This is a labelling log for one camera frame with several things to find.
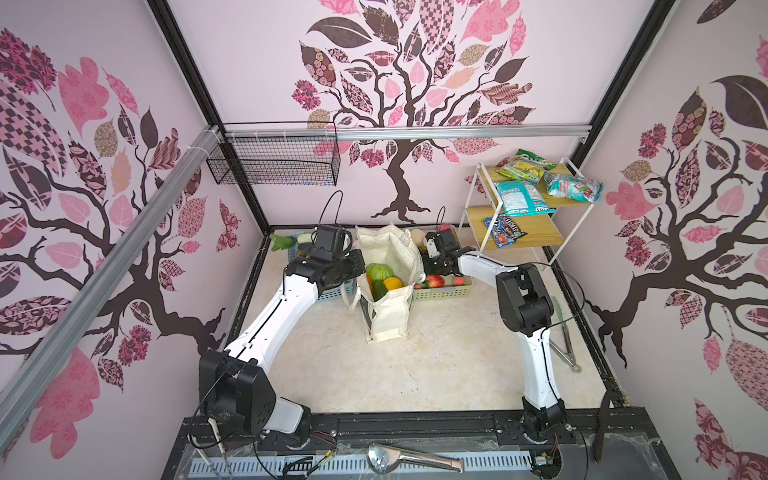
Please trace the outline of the green cabbage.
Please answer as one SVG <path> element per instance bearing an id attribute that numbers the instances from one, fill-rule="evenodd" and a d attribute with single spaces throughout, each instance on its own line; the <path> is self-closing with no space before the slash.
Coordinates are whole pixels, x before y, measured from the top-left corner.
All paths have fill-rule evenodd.
<path id="1" fill-rule="evenodd" d="M 366 267 L 366 274 L 372 283 L 385 281 L 395 276 L 393 270 L 388 265 L 382 263 L 369 264 Z"/>

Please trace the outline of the orange fruit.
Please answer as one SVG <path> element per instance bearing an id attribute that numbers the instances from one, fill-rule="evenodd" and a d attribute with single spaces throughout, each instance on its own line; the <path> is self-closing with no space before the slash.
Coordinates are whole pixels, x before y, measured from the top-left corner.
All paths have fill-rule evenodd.
<path id="1" fill-rule="evenodd" d="M 395 276 L 383 280 L 382 283 L 388 291 L 393 291 L 404 287 L 404 283 Z"/>

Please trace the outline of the green cucumber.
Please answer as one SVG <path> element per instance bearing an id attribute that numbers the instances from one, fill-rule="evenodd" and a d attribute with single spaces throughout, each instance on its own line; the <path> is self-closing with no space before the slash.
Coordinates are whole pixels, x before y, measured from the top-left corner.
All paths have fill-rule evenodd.
<path id="1" fill-rule="evenodd" d="M 383 280 L 377 280 L 372 283 L 372 296 L 375 302 L 381 300 L 388 291 L 389 289 Z"/>

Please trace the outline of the cream canvas grocery bag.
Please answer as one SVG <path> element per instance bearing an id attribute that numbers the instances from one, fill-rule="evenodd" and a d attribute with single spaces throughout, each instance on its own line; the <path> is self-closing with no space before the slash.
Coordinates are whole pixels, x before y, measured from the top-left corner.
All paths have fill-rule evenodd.
<path id="1" fill-rule="evenodd" d="M 415 286 L 426 279 L 411 232 L 394 225 L 359 227 L 354 247 L 362 253 L 364 269 L 346 303 L 350 309 L 361 310 L 367 341 L 406 336 Z"/>

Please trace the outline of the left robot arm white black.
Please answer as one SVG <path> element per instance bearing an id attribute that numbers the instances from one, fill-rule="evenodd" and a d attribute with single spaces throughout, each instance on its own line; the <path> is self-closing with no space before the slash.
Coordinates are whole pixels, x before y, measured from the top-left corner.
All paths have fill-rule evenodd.
<path id="1" fill-rule="evenodd" d="M 348 230 L 320 225 L 309 252 L 284 269 L 280 284 L 251 325 L 222 351 L 200 360 L 198 412 L 247 434 L 277 432 L 302 444 L 311 409 L 278 396 L 268 372 L 298 320 L 328 288 L 365 273 L 362 252 Z"/>

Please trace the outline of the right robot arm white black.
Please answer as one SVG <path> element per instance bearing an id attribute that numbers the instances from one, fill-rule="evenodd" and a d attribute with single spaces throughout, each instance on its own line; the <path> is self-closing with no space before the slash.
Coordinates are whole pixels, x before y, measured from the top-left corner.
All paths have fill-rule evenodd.
<path id="1" fill-rule="evenodd" d="M 539 270 L 531 263 L 507 264 L 461 247 L 449 230 L 425 235 L 422 254 L 428 275 L 469 276 L 496 290 L 503 324 L 516 335 L 524 372 L 522 430 L 544 443 L 566 421 L 554 380 L 550 329 L 554 305 Z"/>

